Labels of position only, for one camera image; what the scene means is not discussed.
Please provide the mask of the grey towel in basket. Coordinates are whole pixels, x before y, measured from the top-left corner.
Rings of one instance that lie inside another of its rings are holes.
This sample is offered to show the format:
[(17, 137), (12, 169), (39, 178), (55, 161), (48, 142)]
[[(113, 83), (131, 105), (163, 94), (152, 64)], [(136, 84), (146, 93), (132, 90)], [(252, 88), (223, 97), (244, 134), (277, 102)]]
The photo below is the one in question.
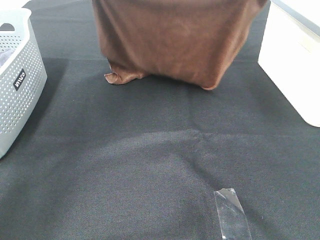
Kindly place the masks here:
[(15, 58), (15, 50), (13, 48), (7, 48), (0, 52), (0, 69), (5, 70), (11, 64)]

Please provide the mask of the brown microfibre towel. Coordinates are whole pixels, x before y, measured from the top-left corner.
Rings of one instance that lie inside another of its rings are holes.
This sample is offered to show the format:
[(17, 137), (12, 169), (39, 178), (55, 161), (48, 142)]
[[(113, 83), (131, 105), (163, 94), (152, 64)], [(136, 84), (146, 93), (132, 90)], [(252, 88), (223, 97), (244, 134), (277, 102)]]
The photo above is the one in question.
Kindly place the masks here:
[(108, 83), (159, 75), (215, 89), (264, 0), (94, 0)]

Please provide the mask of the grey perforated laundry basket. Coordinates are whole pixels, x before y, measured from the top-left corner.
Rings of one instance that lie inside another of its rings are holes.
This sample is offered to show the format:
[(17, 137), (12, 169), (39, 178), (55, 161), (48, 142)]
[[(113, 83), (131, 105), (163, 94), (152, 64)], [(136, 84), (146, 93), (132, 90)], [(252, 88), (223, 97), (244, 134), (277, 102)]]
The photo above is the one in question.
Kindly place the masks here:
[(47, 73), (27, 8), (0, 11), (0, 155), (3, 157), (33, 112), (47, 81)]

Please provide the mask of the clear tape strip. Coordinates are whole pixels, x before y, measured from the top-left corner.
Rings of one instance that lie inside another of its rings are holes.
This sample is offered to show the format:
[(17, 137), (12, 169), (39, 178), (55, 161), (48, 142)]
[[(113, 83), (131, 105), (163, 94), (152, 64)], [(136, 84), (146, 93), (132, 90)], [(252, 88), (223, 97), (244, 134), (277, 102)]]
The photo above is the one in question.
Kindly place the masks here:
[(214, 192), (216, 210), (223, 240), (251, 240), (251, 232), (242, 205), (233, 188)]

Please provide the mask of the black table cloth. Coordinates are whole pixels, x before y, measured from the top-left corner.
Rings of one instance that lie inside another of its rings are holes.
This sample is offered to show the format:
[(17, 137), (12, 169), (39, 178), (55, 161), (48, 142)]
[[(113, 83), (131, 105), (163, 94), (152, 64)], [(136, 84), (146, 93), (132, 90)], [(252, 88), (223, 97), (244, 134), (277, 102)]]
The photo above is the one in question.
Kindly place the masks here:
[(27, 4), (47, 72), (0, 161), (3, 240), (219, 240), (233, 188), (254, 240), (320, 237), (320, 130), (257, 63), (269, 7), (219, 86), (104, 79), (92, 4)]

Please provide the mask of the white woven storage bin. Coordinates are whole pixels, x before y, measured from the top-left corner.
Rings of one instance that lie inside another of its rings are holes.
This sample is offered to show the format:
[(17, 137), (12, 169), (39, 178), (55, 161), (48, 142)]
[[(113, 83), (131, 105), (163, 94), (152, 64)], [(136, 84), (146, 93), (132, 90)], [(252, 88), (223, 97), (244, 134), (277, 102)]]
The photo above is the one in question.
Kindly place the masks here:
[(272, 0), (258, 64), (302, 119), (320, 126), (320, 2)]

